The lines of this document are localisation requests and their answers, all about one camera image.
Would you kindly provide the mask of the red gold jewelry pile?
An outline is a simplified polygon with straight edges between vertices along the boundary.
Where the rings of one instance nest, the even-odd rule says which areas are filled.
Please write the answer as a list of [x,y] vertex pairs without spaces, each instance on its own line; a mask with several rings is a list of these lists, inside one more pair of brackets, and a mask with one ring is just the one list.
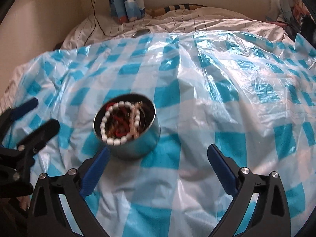
[[100,123],[103,141],[136,139],[145,131],[146,116],[144,102],[119,101],[109,103]]

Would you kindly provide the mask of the round silver metal tin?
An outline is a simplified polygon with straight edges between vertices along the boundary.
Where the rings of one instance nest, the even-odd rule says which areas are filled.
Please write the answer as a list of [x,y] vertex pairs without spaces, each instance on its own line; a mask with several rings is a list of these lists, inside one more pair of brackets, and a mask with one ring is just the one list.
[[154,103],[142,94],[114,97],[97,112],[93,122],[97,138],[109,146],[111,154],[124,159],[140,159],[152,152],[160,138]]

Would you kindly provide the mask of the silver tin lid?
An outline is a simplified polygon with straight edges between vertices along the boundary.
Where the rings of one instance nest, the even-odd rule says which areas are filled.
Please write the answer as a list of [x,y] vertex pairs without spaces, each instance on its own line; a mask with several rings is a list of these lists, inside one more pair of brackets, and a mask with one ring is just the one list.
[[150,33],[150,29],[139,29],[132,34],[132,38],[138,38],[139,36],[143,36]]

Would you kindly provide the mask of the blue cartoon curtain left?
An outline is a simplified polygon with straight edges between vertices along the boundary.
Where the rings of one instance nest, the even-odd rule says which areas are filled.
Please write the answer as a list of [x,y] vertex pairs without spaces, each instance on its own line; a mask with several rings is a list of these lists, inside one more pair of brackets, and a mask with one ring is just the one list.
[[116,22],[129,23],[145,16],[144,0],[109,0],[110,15]]

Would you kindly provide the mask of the striped brown pillow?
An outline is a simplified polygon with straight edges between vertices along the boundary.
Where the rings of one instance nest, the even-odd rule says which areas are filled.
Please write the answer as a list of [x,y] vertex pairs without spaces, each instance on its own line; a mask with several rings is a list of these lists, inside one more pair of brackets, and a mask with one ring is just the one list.
[[168,7],[163,7],[155,10],[150,10],[146,9],[145,12],[152,18],[162,16],[169,11],[175,11],[175,10],[195,10],[198,8],[203,8],[205,5],[200,5],[200,4],[191,4],[191,3],[186,3],[186,4],[177,4],[177,5],[171,5]]

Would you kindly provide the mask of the white striped duvet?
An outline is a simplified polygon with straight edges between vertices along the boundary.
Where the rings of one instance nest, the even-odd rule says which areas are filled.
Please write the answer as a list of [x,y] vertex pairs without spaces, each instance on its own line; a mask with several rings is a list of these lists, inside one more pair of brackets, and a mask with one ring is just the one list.
[[[144,28],[150,33],[132,38]],[[285,30],[275,24],[218,8],[169,11],[125,24],[104,16],[88,17],[68,33],[59,50],[14,69],[1,96],[1,110],[29,96],[53,99],[62,94],[84,102],[106,97],[110,91],[140,90],[153,95],[160,79],[150,76],[149,67],[184,49],[195,60],[193,33],[198,31],[211,36],[220,31],[244,32],[270,44],[291,44]]]

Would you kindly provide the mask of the black clothes pile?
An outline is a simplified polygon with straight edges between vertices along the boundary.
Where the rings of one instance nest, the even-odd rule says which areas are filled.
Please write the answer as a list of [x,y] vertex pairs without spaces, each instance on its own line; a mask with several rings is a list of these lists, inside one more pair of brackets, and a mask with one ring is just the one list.
[[304,14],[296,18],[295,31],[302,35],[311,46],[316,46],[316,25],[310,15]]

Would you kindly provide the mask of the cartoon curtain right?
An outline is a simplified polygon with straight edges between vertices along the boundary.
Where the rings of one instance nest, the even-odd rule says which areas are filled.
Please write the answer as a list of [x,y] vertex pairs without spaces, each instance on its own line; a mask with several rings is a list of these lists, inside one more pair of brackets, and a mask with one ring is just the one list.
[[302,0],[271,0],[268,22],[281,22],[299,31],[304,16],[312,18]]

